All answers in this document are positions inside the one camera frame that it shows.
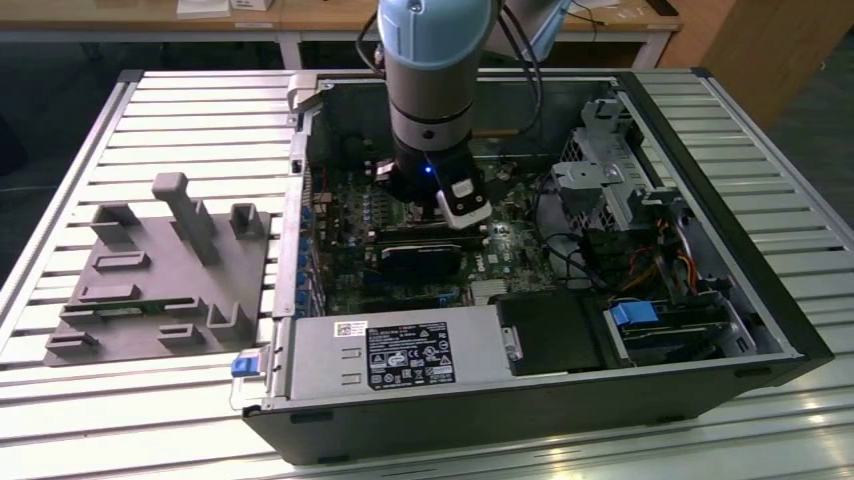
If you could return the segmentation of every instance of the motherboard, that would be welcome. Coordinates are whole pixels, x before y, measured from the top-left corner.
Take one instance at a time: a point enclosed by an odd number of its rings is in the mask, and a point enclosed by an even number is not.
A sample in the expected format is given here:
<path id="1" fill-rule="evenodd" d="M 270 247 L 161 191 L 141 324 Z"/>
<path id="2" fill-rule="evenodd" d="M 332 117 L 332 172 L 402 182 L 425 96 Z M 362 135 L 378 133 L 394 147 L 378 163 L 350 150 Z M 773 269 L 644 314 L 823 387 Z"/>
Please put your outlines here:
<path id="1" fill-rule="evenodd" d="M 505 174 L 497 161 L 480 167 L 486 181 Z M 358 172 L 329 169 L 313 184 L 326 315 L 478 305 L 557 285 L 530 221 L 530 182 L 514 184 L 489 220 L 465 230 Z"/>

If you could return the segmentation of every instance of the cardboard box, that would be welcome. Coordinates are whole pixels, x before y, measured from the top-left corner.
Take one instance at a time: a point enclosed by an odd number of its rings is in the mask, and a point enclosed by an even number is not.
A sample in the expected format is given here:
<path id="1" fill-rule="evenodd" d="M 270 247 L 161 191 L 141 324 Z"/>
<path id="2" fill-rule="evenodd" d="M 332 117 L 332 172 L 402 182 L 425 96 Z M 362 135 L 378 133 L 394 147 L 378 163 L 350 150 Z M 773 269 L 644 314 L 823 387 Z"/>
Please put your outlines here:
<path id="1" fill-rule="evenodd" d="M 273 0 L 230 0 L 234 10 L 266 10 Z"/>

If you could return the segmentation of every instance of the table leg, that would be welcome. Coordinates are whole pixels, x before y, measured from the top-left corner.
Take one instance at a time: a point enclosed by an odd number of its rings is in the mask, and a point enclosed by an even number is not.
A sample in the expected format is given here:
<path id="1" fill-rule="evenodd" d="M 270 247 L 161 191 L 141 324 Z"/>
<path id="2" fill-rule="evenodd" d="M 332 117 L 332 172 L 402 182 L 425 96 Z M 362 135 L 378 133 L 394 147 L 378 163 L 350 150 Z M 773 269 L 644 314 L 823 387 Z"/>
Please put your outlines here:
<path id="1" fill-rule="evenodd" d="M 655 68 L 657 60 L 664 53 L 664 47 L 669 40 L 671 32 L 651 32 L 647 40 L 640 47 L 632 68 Z"/>
<path id="2" fill-rule="evenodd" d="M 281 62 L 285 70 L 301 70 L 302 58 L 298 54 L 298 32 L 278 32 L 276 35 L 278 50 L 281 51 Z"/>

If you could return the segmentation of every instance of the black plastic cover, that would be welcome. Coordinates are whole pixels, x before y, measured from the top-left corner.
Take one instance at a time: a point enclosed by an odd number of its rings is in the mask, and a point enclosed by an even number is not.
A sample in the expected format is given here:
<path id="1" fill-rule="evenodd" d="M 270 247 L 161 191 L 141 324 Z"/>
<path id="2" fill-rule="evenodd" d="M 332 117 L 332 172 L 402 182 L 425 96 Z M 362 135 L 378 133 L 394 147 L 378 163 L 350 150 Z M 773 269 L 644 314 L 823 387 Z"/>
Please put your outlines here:
<path id="1" fill-rule="evenodd" d="M 601 313 L 601 298 L 548 291 L 502 295 L 496 303 L 501 327 L 514 328 L 521 358 L 516 376 L 619 368 Z"/>

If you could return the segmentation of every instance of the black cable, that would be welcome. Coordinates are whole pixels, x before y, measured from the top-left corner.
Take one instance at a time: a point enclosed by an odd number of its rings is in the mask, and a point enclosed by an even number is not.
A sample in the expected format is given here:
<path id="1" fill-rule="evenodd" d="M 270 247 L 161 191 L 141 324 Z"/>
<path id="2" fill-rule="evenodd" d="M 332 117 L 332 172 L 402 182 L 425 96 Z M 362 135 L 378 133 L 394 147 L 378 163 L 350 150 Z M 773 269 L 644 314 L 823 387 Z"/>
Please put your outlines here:
<path id="1" fill-rule="evenodd" d="M 509 28 L 506 27 L 506 23 L 504 22 L 504 18 L 501 14 L 506 16 L 509 23 L 512 23 L 513 29 L 516 30 L 516 35 L 521 39 L 521 44 L 530 55 L 530 66 L 533 67 L 533 77 L 536 82 L 532 83 L 530 80 L 530 71 L 528 70 L 526 61 L 524 60 L 524 55 L 521 54 L 521 49 L 518 48 L 518 44 L 516 43 L 516 39 L 509 33 Z M 504 36 L 506 37 L 506 42 L 509 43 L 509 47 L 512 48 L 512 52 L 516 55 L 516 58 L 521 62 L 521 68 L 524 70 L 528 82 L 534 85 L 534 101 L 536 105 L 533 106 L 533 116 L 530 117 L 530 121 L 528 124 L 518 129 L 518 134 L 526 133 L 536 126 L 540 120 L 540 116 L 542 113 L 542 72 L 538 70 L 538 64 L 536 63 L 536 57 L 533 54 L 533 47 L 530 46 L 530 40 L 524 33 L 524 29 L 521 28 L 521 22 L 518 22 L 518 18 L 516 18 L 514 13 L 509 10 L 509 7 L 504 5 L 501 8 L 501 13 L 497 15 L 497 23 L 501 27 L 501 31 L 504 32 Z"/>
<path id="2" fill-rule="evenodd" d="M 366 67 L 370 69 L 370 71 L 376 75 L 378 75 L 381 78 L 385 78 L 385 73 L 376 67 L 376 65 L 373 64 L 373 61 L 368 58 L 366 53 L 364 53 L 364 48 L 362 48 L 364 36 L 366 35 L 368 30 L 373 25 L 373 22 L 376 22 L 376 12 L 373 12 L 373 15 L 370 15 L 370 18 L 368 18 L 368 21 L 365 22 L 364 27 L 361 27 L 361 31 L 356 36 L 356 53 L 358 54 L 358 58 L 361 58 L 361 61 L 364 62 Z"/>
<path id="3" fill-rule="evenodd" d="M 587 20 L 591 25 L 592 25 L 592 40 L 589 41 L 589 43 L 596 43 L 596 36 L 599 35 L 599 29 L 596 28 L 596 26 L 604 25 L 604 22 L 597 22 L 593 18 L 592 18 L 592 10 L 589 10 L 589 8 L 587 7 L 587 5 L 581 5 L 580 3 L 577 3 L 576 0 L 571 0 L 571 3 L 573 3 L 575 5 L 577 5 L 579 7 L 581 7 L 584 10 L 587 10 L 587 15 L 589 15 L 589 18 L 583 18 L 579 17 L 577 15 L 575 15 L 573 13 L 569 13 L 569 15 L 572 15 L 576 18 L 581 18 L 583 20 Z"/>

